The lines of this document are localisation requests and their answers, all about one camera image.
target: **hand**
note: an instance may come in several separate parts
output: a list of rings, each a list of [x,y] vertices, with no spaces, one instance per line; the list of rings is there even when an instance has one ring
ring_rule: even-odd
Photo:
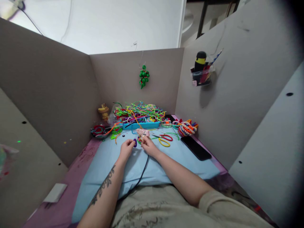
[[[153,158],[156,158],[157,155],[162,153],[147,136],[142,138],[141,147]]]
[[[130,157],[134,146],[135,141],[132,139],[127,139],[123,144],[121,144],[119,158],[126,162]]]

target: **small white box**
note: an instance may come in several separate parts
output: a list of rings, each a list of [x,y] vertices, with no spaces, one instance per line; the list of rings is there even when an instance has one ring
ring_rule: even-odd
[[[44,199],[44,202],[57,203],[66,188],[66,184],[56,183],[50,193]]]

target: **red scissors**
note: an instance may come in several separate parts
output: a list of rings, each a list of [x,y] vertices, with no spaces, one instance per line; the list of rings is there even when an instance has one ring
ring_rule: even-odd
[[[168,143],[167,141],[170,141],[170,142],[173,141],[173,138],[169,135],[154,135],[153,134],[153,136],[157,137],[160,144],[163,145],[164,147],[169,147],[170,146],[170,143]]]

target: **cardboard wall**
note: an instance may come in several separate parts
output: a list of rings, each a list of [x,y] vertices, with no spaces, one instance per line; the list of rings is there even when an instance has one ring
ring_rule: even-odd
[[[303,59],[290,18],[277,1],[250,1],[185,47],[175,113],[199,123],[199,140],[227,169]],[[197,52],[222,48],[212,84],[192,87]]]
[[[99,120],[89,56],[3,19],[0,32],[0,87],[69,166]]]
[[[229,170],[230,175],[279,227],[290,227],[303,194],[303,75],[304,62]]]
[[[142,100],[174,114],[183,51],[175,48],[90,55],[102,101],[111,109],[113,102],[124,105]],[[145,62],[150,78],[141,89],[139,64]]]
[[[1,88],[0,107],[0,143],[19,150],[0,181],[0,227],[20,228],[67,167]]]

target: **green beaded ornament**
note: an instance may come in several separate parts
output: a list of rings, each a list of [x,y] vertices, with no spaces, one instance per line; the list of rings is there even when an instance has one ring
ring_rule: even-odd
[[[146,66],[142,66],[142,70],[140,71],[139,74],[140,80],[139,80],[139,85],[141,86],[140,89],[144,88],[146,86],[146,83],[149,81],[149,71],[146,71]]]

